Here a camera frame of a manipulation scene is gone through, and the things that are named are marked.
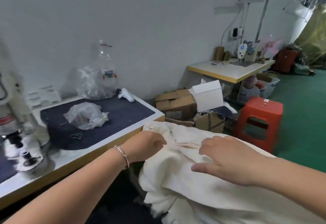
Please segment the gold bangle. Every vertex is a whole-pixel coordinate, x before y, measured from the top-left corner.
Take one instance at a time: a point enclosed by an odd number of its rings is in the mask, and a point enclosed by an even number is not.
[[[114,147],[123,154],[123,157],[124,157],[124,159],[125,159],[125,161],[127,163],[127,165],[125,166],[125,169],[128,169],[129,168],[129,161],[127,159],[127,155],[122,151],[122,149],[119,146],[115,145]]]

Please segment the yellow tarp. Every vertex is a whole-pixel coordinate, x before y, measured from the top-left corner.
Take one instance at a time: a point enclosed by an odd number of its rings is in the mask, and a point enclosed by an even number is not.
[[[316,65],[326,53],[326,6],[318,5],[300,36],[294,42],[306,54],[306,65]]]

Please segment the fabric pile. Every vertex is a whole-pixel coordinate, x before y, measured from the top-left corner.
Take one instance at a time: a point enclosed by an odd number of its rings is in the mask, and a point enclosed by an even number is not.
[[[198,154],[202,140],[226,135],[167,122],[152,122],[143,129],[158,132],[167,141],[160,152],[146,160],[139,175],[139,183],[147,191],[144,202],[151,204],[152,214],[167,213],[163,224],[325,223],[277,193],[192,172],[194,163],[212,163],[208,156]]]

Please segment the hand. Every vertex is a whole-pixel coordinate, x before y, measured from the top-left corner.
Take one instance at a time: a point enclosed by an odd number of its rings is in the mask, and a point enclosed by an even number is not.
[[[133,163],[147,160],[160,151],[165,144],[166,141],[161,134],[141,131],[129,138],[120,148],[127,155],[129,163]]]
[[[215,136],[202,141],[200,155],[207,155],[214,164],[194,164],[191,170],[207,173],[237,185],[257,185],[264,165],[271,159],[231,137]]]

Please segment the red stool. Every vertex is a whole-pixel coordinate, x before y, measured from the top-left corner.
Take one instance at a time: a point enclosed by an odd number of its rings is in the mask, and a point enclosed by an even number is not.
[[[265,100],[259,97],[252,97],[241,110],[236,127],[233,130],[233,136],[254,144],[255,146],[271,153],[276,142],[282,115],[283,104],[271,100]],[[261,119],[267,124],[250,119],[250,117]],[[266,129],[265,141],[257,140],[243,133],[246,123]]]

